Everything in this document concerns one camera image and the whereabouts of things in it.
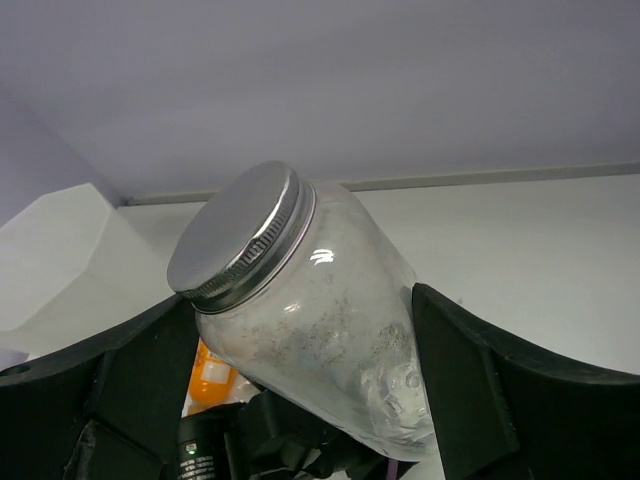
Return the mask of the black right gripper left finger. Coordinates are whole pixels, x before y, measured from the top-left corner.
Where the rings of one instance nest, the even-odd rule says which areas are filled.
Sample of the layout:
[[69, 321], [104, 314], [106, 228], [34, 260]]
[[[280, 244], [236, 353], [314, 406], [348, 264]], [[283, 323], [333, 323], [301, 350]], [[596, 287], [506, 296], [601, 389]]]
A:
[[164, 479], [198, 344], [173, 296], [1, 373], [4, 479]]

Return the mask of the orange juice bottle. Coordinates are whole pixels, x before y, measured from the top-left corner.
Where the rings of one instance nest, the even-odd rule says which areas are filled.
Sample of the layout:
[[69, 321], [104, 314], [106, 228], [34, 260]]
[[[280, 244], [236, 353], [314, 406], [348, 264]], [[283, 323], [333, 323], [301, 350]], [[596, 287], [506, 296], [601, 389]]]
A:
[[237, 371], [218, 359], [199, 340], [188, 393], [191, 399], [206, 407], [223, 404], [230, 395]]

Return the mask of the clear jar metal lid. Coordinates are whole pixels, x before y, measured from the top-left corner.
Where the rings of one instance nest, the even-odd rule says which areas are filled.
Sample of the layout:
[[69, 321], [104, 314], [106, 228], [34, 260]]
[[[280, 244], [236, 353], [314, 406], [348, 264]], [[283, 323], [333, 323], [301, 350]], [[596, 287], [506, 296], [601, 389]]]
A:
[[250, 168], [187, 225], [167, 281], [246, 378], [384, 456], [435, 450], [415, 273], [348, 190], [279, 161]]

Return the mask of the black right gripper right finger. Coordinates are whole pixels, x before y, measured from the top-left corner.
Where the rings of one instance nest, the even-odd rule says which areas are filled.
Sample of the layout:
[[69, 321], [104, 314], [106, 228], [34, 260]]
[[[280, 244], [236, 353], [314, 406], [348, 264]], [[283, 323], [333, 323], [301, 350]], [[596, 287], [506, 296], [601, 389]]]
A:
[[425, 284], [412, 311], [446, 478], [638, 478], [638, 376], [535, 345]]

